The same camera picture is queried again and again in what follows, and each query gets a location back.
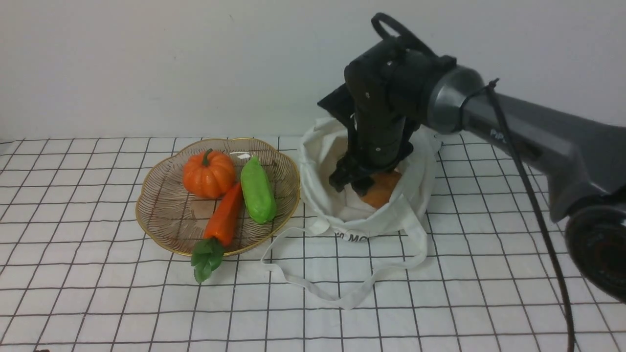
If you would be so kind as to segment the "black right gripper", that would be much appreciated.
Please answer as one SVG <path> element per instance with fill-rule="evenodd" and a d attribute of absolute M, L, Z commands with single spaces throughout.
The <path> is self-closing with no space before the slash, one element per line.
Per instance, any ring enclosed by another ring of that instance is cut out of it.
<path fill-rule="evenodd" d="M 409 47 L 400 38 L 383 39 L 352 60 L 344 83 L 317 103 L 347 129 L 347 152 L 336 162 L 330 186 L 338 193 L 350 183 L 366 196 L 376 183 L 372 174 L 412 152 L 409 138 L 425 124 L 432 90 L 456 67 L 456 58 Z"/>

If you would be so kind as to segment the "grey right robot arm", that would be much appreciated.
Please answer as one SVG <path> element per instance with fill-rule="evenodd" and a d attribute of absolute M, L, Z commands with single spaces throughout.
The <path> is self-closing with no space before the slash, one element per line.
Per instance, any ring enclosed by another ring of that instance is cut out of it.
<path fill-rule="evenodd" d="M 437 56 L 421 42 L 378 42 L 350 62 L 344 84 L 318 105 L 347 128 L 347 154 L 330 185 L 357 193 L 417 147 L 419 127 L 470 132 L 546 176 L 553 222 L 568 218 L 568 254 L 593 285 L 624 303 L 624 127 L 606 125 L 490 93 L 474 69 Z"/>

